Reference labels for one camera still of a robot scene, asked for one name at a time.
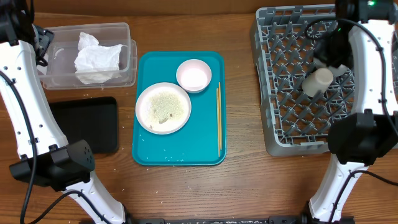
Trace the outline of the pale green cup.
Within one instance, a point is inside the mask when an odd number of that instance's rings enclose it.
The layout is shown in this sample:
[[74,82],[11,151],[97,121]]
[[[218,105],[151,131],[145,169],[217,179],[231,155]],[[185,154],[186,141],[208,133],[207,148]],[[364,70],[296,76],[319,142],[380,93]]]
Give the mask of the pale green cup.
[[318,92],[324,93],[334,80],[333,73],[327,68],[319,68],[302,82],[303,92],[314,97]]

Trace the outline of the wooden chopstick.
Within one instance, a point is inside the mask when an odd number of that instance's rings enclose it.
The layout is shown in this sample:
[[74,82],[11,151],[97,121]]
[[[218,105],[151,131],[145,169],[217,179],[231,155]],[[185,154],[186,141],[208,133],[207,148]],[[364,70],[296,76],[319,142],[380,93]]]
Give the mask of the wooden chopstick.
[[218,88],[219,88],[219,97],[220,97],[220,134],[221,134],[221,149],[222,149],[222,116],[221,116],[221,82],[218,83]]
[[217,135],[218,135],[218,157],[220,157],[221,151],[221,134],[220,134],[220,97],[219,88],[216,89],[216,109],[217,109]]

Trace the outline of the small pink saucer plate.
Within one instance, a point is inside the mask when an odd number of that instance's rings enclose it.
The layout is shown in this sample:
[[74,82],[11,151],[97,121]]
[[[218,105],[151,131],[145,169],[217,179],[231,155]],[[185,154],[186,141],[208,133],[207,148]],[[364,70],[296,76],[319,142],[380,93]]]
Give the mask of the small pink saucer plate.
[[177,83],[189,93],[203,91],[211,82],[210,66],[199,59],[189,59],[182,62],[177,71]]

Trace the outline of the large pink plate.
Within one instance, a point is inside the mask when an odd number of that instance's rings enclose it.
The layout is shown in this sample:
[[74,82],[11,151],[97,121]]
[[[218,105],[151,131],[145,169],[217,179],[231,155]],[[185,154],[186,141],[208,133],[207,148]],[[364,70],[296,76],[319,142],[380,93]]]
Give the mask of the large pink plate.
[[161,82],[147,87],[136,101],[139,124],[153,134],[172,134],[189,120],[192,104],[180,86]]

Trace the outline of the white napkin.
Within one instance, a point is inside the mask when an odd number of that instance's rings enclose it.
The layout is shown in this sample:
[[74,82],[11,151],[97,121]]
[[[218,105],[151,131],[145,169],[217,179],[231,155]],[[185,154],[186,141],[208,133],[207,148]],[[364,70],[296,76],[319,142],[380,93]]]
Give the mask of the white napkin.
[[109,71],[119,70],[120,53],[124,45],[99,45],[94,36],[80,32],[78,50],[74,61],[76,77],[85,85],[104,83],[112,78],[121,78],[119,73]]

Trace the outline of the grey bowl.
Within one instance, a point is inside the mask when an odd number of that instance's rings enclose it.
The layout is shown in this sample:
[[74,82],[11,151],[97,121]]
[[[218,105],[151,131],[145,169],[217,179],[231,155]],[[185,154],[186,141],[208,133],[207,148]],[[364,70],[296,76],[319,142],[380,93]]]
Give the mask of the grey bowl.
[[313,58],[313,62],[317,69],[319,69],[319,68],[329,69],[332,72],[334,77],[342,76],[344,73],[346,73],[349,70],[349,68],[343,64],[341,64],[338,68],[335,68],[332,66],[327,66],[325,63],[321,62],[319,59],[317,59],[315,57]]

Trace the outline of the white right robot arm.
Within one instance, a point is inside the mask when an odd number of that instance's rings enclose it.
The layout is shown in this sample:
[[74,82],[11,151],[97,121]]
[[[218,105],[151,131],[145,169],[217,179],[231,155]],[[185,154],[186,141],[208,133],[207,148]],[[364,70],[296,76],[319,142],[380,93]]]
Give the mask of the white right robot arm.
[[328,131],[331,154],[325,176],[299,223],[353,223],[341,211],[355,183],[397,144],[397,100],[392,75],[393,0],[339,0],[337,27],[313,36],[319,67],[348,67],[354,74],[351,113]]

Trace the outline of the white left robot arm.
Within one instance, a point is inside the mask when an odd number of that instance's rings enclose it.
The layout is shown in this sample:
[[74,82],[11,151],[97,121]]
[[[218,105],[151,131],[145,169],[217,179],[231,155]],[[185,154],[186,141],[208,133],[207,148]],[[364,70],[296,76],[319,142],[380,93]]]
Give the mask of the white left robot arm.
[[53,37],[34,25],[33,2],[1,1],[1,96],[20,159],[9,168],[13,178],[28,184],[20,222],[37,185],[61,192],[57,202],[71,197],[95,223],[133,223],[97,177],[89,144],[69,143],[53,117],[37,71],[48,64],[44,55]]

